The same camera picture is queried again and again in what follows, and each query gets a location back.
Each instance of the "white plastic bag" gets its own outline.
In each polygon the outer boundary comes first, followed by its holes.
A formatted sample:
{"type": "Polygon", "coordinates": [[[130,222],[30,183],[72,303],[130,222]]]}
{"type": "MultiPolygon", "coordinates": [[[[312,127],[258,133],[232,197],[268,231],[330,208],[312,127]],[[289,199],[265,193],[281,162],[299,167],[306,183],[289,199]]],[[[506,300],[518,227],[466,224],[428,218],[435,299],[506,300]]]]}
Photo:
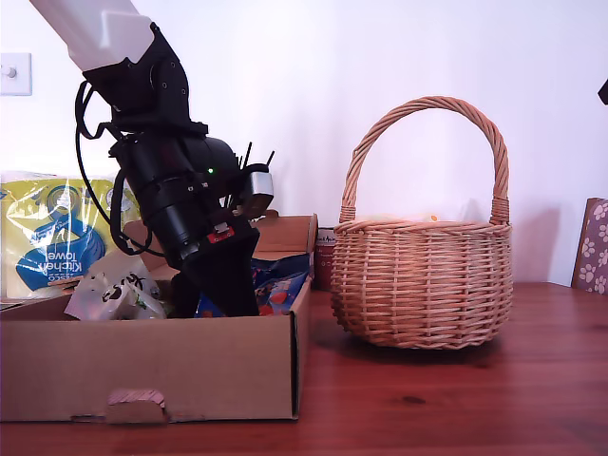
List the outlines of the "white plastic bag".
{"type": "Polygon", "coordinates": [[[158,297],[142,259],[115,251],[93,263],[65,312],[80,320],[166,318],[158,297]]]}

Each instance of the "basket handle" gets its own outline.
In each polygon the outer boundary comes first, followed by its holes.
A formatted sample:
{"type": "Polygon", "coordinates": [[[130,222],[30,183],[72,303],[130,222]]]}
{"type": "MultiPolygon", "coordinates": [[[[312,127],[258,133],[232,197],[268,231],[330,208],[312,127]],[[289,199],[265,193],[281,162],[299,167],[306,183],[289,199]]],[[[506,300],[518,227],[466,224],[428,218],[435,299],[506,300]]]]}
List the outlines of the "basket handle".
{"type": "Polygon", "coordinates": [[[473,105],[451,97],[424,97],[412,100],[395,107],[380,121],[378,121],[365,135],[365,138],[352,152],[351,167],[346,177],[346,186],[342,195],[342,208],[340,210],[340,223],[354,220],[356,214],[357,181],[361,173],[361,166],[371,147],[384,131],[403,117],[412,112],[430,108],[449,109],[459,112],[484,132],[485,137],[492,146],[494,153],[494,198],[492,199],[492,216],[490,223],[506,225],[509,222],[509,200],[507,197],[509,181],[509,164],[504,145],[503,135],[497,126],[491,122],[479,109],[473,105]]]}

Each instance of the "white wall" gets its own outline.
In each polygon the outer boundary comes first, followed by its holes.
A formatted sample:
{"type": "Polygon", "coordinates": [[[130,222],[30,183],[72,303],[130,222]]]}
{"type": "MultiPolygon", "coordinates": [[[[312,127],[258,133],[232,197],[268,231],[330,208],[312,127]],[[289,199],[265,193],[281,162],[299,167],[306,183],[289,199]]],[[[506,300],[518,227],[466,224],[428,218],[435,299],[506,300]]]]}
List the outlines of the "white wall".
{"type": "MultiPolygon", "coordinates": [[[[389,109],[443,94],[478,106],[509,147],[519,280],[570,281],[585,200],[608,197],[605,0],[134,1],[180,56],[195,120],[254,159],[276,150],[274,207],[337,222],[352,149],[389,109]]],[[[82,80],[26,0],[1,1],[3,51],[32,53],[33,96],[2,98],[6,170],[77,173],[73,98],[82,80]]],[[[91,107],[89,121],[108,114],[91,107]]],[[[113,173],[111,141],[87,143],[113,173]]],[[[359,214],[460,208],[489,215],[484,136],[448,112],[390,129],[359,182],[359,214]]]]}

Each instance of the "floral pattern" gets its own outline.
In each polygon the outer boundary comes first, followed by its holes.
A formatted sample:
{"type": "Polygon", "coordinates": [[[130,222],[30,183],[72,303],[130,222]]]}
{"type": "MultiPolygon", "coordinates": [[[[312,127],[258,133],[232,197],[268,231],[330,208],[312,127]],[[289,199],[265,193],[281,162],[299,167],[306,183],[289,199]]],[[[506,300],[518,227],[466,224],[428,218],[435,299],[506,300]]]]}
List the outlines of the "floral pattern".
{"type": "Polygon", "coordinates": [[[596,286],[594,287],[594,290],[596,292],[598,292],[600,295],[603,295],[604,292],[606,291],[606,282],[608,281],[608,279],[606,277],[604,277],[603,275],[600,275],[598,278],[596,278],[596,286]]]}
{"type": "Polygon", "coordinates": [[[584,280],[585,282],[589,283],[593,280],[593,274],[596,271],[596,267],[595,266],[591,266],[590,264],[587,264],[584,268],[580,268],[580,275],[579,277],[584,280]]]}
{"type": "Polygon", "coordinates": [[[604,250],[603,252],[599,252],[598,263],[599,268],[608,264],[608,249],[604,250]]]}
{"type": "Polygon", "coordinates": [[[608,242],[608,225],[599,226],[599,238],[604,242],[608,242]]]}
{"type": "Polygon", "coordinates": [[[596,252],[595,246],[596,243],[590,241],[589,237],[586,237],[585,242],[582,244],[582,254],[585,255],[586,258],[590,257],[596,252]]]}
{"type": "Polygon", "coordinates": [[[573,286],[608,296],[608,199],[589,204],[573,286]]]}
{"type": "Polygon", "coordinates": [[[596,220],[599,220],[605,218],[607,212],[608,202],[600,202],[596,205],[596,208],[593,211],[593,215],[596,217],[596,220]]]}

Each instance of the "kitchen towel package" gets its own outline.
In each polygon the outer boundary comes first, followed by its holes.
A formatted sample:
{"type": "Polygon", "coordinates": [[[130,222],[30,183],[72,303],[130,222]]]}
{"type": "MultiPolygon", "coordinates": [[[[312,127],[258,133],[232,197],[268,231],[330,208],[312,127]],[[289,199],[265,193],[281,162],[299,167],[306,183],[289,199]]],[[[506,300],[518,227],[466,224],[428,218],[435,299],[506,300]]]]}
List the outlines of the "kitchen towel package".
{"type": "MultiPolygon", "coordinates": [[[[113,183],[92,180],[109,214],[113,183]]],[[[52,282],[83,276],[93,262],[116,249],[82,179],[21,174],[3,177],[2,296],[47,297],[52,282]]],[[[139,218],[129,190],[122,201],[123,223],[139,218]]]]}

